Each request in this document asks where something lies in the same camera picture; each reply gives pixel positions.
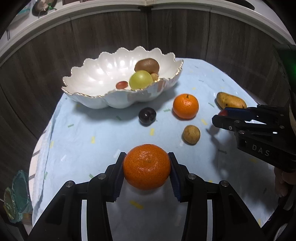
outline green grape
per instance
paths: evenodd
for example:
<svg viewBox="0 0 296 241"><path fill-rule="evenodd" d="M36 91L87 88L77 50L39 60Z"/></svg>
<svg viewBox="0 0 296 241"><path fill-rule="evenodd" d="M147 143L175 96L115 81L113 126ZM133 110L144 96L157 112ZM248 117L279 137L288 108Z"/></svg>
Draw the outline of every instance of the green grape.
<svg viewBox="0 0 296 241"><path fill-rule="evenodd" d="M152 76L147 71L139 70L131 76L129 85L132 90L145 89L152 82Z"/></svg>

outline tangerine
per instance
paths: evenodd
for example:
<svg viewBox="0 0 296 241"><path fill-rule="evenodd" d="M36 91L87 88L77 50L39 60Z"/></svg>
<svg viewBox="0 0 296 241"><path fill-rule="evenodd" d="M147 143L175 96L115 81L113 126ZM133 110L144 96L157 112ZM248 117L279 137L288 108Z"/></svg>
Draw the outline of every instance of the tangerine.
<svg viewBox="0 0 296 241"><path fill-rule="evenodd" d="M182 119L192 119L199 110L198 100L190 94L178 95L174 100L173 110Z"/></svg>
<svg viewBox="0 0 296 241"><path fill-rule="evenodd" d="M124 177L129 184L151 190L161 187L170 174L168 154L153 144L144 144L131 149L123 161Z"/></svg>

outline tablecloth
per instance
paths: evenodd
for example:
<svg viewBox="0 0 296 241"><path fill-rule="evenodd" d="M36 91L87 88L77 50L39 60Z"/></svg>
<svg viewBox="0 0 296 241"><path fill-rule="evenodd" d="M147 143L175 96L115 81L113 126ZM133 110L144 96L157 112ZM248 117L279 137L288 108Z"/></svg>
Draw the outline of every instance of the tablecloth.
<svg viewBox="0 0 296 241"><path fill-rule="evenodd" d="M211 118L220 109L218 92L241 97L247 106L256 102L228 75L197 59L184 59L178 83L151 102L135 103L125 109L94 110L62 95L43 137L38 156L32 203L35 224L61 186L68 180L89 181L116 162L121 151L152 143L174 152L179 163L205 181L227 180L262 226L277 206L273 167L236 148L233 132L215 128ZM194 95L200 109L192 120L180 120L172 113L174 98ZM156 121L140 124L139 111L156 110ZM201 138L196 145L183 142L185 126L196 125ZM212 214L209 203L208 240L211 240ZM120 197L108 203L113 240L180 240L187 203L178 203L170 181L149 192L123 183ZM86 202L82 207L82 240L86 236Z"/></svg>

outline human hand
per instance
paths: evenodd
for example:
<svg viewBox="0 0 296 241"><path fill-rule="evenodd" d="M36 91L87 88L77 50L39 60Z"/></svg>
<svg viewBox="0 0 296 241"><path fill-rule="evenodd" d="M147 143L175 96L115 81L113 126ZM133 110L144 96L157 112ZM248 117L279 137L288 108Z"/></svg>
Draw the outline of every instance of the human hand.
<svg viewBox="0 0 296 241"><path fill-rule="evenodd" d="M296 184L296 172L287 173L283 172L281 169L275 167L275 191L280 196L286 196L288 194L288 184Z"/></svg>

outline white scalloped bowl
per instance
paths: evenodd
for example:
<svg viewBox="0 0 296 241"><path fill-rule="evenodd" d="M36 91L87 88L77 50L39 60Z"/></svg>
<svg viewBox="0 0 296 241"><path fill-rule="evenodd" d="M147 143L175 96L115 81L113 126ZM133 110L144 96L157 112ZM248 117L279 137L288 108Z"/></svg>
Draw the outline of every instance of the white scalloped bowl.
<svg viewBox="0 0 296 241"><path fill-rule="evenodd" d="M145 89L116 89L116 83L129 81L135 64L145 58L155 59L160 66L159 79ZM138 46L134 50L119 48L115 53L102 52L97 59L87 58L82 67L73 67L71 77L63 77L62 90L74 101L92 108L107 106L126 108L134 102L155 99L177 83L183 60L175 60L174 53L162 54L159 48L146 51Z"/></svg>

